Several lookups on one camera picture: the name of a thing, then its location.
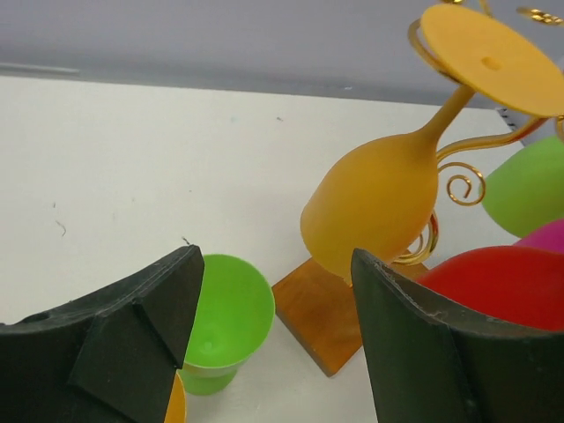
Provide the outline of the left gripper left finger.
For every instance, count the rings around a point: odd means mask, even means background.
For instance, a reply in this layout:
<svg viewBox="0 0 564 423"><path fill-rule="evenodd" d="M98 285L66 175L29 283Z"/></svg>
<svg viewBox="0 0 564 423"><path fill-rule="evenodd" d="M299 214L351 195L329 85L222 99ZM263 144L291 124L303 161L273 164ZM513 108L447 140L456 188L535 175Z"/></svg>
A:
<svg viewBox="0 0 564 423"><path fill-rule="evenodd" d="M161 422L201 292L198 246L1 328L4 422Z"/></svg>

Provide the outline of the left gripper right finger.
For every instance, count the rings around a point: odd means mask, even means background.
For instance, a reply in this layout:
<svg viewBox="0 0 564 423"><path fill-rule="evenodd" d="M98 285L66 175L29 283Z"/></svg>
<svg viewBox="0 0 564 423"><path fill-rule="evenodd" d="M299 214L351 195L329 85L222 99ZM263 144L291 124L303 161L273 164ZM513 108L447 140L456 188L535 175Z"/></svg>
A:
<svg viewBox="0 0 564 423"><path fill-rule="evenodd" d="M379 421L562 421L561 332L467 308L362 249L351 269Z"/></svg>

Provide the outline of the orange wine glass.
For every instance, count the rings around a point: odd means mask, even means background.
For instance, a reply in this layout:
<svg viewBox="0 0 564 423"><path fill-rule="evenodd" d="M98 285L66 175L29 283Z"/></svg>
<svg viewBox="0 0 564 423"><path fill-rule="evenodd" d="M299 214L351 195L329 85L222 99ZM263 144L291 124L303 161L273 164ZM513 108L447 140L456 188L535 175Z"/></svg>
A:
<svg viewBox="0 0 564 423"><path fill-rule="evenodd" d="M308 253L342 279L351 277L355 249L405 265L431 255L438 240L438 178L453 154L513 144L563 116L561 69L487 8L433 5L410 24L408 39L456 90L421 128L348 152L304 206L300 230ZM476 94L527 115L528 122L510 133L440 146L445 130Z"/></svg>
<svg viewBox="0 0 564 423"><path fill-rule="evenodd" d="M174 376L167 412L164 423L185 423L187 418L187 405L182 379L179 373Z"/></svg>

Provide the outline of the red wine glass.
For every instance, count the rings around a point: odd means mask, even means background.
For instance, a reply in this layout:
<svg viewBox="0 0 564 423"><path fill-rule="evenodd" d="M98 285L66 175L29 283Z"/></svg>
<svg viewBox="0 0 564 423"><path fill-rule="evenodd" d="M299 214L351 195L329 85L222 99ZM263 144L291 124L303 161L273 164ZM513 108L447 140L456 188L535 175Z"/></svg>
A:
<svg viewBox="0 0 564 423"><path fill-rule="evenodd" d="M480 313L540 330L563 330L563 255L518 246L474 249L418 282Z"/></svg>

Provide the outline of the green wine glass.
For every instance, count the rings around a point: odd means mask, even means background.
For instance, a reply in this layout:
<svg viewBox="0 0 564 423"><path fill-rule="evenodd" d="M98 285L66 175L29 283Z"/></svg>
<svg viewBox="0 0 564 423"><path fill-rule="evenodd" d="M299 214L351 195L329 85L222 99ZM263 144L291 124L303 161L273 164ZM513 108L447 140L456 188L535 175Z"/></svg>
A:
<svg viewBox="0 0 564 423"><path fill-rule="evenodd" d="M487 176L482 206L517 238L561 219L563 142L546 137L512 155Z"/></svg>
<svg viewBox="0 0 564 423"><path fill-rule="evenodd" d="M185 391L223 390L262 346L275 317L271 285L251 263L224 254L204 256L197 312L179 376Z"/></svg>

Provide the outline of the magenta wine glass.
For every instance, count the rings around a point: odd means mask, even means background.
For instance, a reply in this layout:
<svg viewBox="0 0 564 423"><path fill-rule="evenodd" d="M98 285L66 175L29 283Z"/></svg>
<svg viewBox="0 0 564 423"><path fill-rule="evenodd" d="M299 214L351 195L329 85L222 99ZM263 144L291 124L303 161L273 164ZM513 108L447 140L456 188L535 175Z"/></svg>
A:
<svg viewBox="0 0 564 423"><path fill-rule="evenodd" d="M562 254L564 249L563 219L557 219L536 229L517 241L515 245Z"/></svg>

